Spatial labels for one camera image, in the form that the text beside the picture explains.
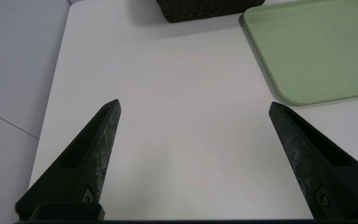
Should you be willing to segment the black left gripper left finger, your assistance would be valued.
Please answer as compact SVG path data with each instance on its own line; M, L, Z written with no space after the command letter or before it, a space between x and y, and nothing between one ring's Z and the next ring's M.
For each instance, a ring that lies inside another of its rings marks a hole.
M20 220L103 220L99 204L121 106L103 105L17 201Z

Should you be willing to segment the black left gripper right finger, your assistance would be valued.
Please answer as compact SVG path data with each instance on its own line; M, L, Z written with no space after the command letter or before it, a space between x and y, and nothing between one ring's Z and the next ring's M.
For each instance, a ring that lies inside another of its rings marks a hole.
M358 220L358 161L286 105L269 117L316 220Z

